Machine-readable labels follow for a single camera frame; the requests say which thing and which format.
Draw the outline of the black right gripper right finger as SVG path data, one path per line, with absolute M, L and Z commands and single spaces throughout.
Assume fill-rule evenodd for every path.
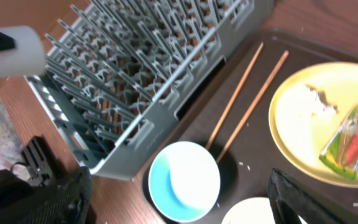
M 275 223 L 358 223 L 356 214 L 280 169 L 272 169 L 267 194 Z

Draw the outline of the green snack wrapper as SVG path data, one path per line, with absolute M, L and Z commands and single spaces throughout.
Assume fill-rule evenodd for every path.
M 358 105 L 350 110 L 339 129 L 319 154 L 319 160 L 347 179 L 358 175 Z

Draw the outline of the white plastic cup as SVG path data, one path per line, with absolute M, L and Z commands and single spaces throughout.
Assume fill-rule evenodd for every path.
M 0 27 L 16 47 L 0 51 L 0 78 L 42 75 L 46 58 L 39 35 L 29 26 Z

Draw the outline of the white bowl with food scraps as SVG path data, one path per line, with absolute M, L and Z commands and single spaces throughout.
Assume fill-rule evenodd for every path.
M 235 204 L 225 214 L 222 224 L 275 224 L 270 201 L 253 197 Z

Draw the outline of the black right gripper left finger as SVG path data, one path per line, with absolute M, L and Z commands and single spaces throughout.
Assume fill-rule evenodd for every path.
M 85 223 L 92 188 L 85 167 L 45 187 L 0 170 L 0 223 Z

